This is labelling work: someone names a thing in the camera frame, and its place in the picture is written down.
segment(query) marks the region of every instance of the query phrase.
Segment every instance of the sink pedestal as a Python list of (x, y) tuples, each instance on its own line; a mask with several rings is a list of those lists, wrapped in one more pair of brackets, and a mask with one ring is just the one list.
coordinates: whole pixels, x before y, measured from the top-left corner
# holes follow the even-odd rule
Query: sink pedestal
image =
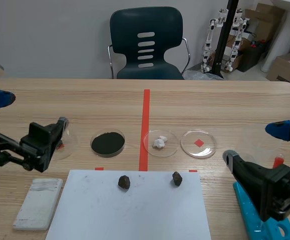
[(277, 56), (287, 54), (290, 51), (290, 11), (287, 12), (286, 20), (272, 44), (264, 64), (260, 70), (267, 73)]

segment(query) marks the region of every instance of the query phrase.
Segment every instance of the plastic bag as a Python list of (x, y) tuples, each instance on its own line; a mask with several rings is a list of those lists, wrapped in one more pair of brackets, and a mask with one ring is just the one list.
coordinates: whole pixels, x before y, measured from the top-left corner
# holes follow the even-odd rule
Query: plastic bag
[(217, 75), (202, 73), (201, 71), (187, 70), (183, 74), (185, 80), (225, 80)]

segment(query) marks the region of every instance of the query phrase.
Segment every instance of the brown rock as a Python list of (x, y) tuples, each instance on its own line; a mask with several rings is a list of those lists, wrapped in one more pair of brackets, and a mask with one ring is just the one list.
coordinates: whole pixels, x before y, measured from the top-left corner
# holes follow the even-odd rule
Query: brown rock
[(183, 178), (181, 177), (179, 172), (176, 171), (173, 173), (173, 180), (176, 186), (180, 186), (181, 182), (183, 181)]
[(118, 186), (123, 189), (129, 189), (130, 188), (130, 180), (129, 177), (126, 175), (123, 175), (119, 178)]

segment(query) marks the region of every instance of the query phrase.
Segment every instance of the white eraser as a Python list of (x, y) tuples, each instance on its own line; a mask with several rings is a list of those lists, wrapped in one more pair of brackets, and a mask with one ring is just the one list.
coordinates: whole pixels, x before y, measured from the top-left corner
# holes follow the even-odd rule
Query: white eraser
[(156, 139), (154, 141), (153, 147), (161, 149), (161, 148), (165, 147), (165, 142), (162, 139), (160, 139), (160, 138)]
[(63, 185), (59, 178), (35, 178), (14, 222), (14, 229), (44, 231), (53, 216)]
[(164, 143), (168, 141), (168, 139), (165, 136), (159, 136), (158, 138), (162, 139), (164, 141)]

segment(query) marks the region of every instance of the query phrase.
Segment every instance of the red tape line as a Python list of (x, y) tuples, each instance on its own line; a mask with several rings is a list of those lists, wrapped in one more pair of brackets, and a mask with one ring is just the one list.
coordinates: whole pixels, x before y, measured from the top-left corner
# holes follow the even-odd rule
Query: red tape line
[(148, 147), (148, 138), (144, 141), (146, 133), (149, 132), (149, 103), (150, 90), (144, 90), (143, 102), (143, 119), (141, 123), (141, 138), (140, 138), (140, 155), (139, 155), (139, 171), (148, 171), (148, 152), (145, 145)]

